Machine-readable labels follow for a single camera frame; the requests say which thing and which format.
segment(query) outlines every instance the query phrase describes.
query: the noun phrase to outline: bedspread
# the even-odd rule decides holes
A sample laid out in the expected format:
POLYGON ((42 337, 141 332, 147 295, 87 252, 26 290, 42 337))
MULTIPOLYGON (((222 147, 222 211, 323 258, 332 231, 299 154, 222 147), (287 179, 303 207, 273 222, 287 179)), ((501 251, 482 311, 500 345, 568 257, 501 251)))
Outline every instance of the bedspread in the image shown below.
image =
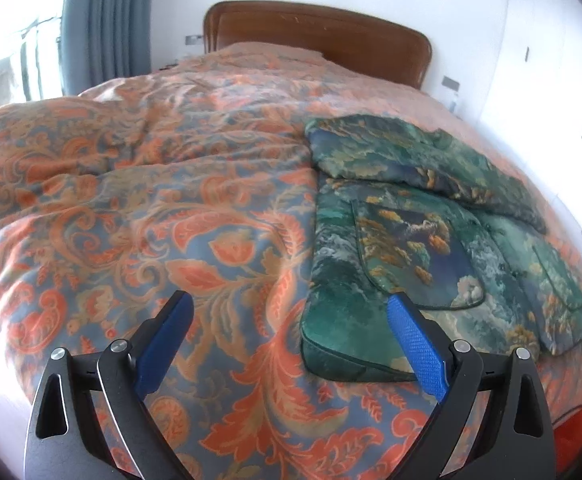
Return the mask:
MULTIPOLYGON (((521 177, 421 92, 281 46, 236 44, 1 108, 0 352, 27 396, 53 348, 100 350, 182 288, 194 323, 146 404, 195 478, 386 478, 433 398, 415 383, 330 383, 299 354, 316 195, 303 127, 352 113, 442 128, 521 177)), ((579 255, 536 199, 582 281, 579 255)), ((582 402, 582 343, 540 367, 554 417, 582 402)), ((116 460, 132 468, 121 448, 116 460)))

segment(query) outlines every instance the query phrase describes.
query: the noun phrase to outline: blue gripper pad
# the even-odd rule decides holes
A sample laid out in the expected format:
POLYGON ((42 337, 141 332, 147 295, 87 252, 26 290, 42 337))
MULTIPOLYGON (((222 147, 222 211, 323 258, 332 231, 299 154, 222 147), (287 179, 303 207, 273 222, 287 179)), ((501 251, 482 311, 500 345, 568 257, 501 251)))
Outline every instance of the blue gripper pad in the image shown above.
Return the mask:
POLYGON ((135 393, 140 400, 156 391, 193 322, 193 298, 186 292, 135 364, 135 393))
POLYGON ((445 362, 397 295, 387 302, 386 319, 422 389, 442 402, 449 389, 445 362))

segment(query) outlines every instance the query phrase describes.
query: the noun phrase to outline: duvet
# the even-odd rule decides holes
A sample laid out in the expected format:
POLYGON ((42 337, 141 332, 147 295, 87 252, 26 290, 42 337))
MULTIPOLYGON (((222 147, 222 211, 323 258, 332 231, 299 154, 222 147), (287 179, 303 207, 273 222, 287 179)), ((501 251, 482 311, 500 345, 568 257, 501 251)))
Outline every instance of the duvet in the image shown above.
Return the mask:
MULTIPOLYGON (((442 128, 522 178, 421 92, 282 46, 236 44, 1 108, 0 353, 29 399, 53 348, 100 350, 181 288, 194 323, 146 404, 195 478, 386 478, 434 400, 417 383, 320 379, 299 352, 317 192, 303 129, 353 113, 442 128)), ((582 283, 579 255, 534 196, 582 283)), ((553 417, 582 402, 582 342, 540 369, 553 417)), ((98 415, 132 469, 103 404, 98 415)))

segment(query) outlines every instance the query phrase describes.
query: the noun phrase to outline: black cable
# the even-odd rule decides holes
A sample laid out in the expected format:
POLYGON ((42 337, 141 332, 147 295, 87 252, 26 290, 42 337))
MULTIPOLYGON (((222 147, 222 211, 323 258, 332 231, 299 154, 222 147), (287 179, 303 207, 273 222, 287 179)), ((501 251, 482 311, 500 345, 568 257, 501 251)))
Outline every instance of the black cable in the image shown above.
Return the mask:
POLYGON ((573 412, 577 412, 578 410, 581 410, 581 409, 582 409, 582 404, 578 404, 578 406, 574 406, 572 409, 568 410, 567 412, 564 412, 562 415, 560 415, 558 418, 556 418, 556 420, 552 422, 552 425, 555 426, 558 422, 560 422, 564 418, 568 417, 573 412))

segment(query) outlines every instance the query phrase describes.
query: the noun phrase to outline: blue curtain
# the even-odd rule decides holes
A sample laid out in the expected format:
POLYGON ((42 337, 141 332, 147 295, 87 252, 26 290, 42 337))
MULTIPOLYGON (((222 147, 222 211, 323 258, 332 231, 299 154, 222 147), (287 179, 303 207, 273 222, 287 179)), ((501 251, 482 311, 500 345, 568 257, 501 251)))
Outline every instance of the blue curtain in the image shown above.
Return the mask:
POLYGON ((151 70, 151 0, 64 0, 60 70, 66 95, 151 70))

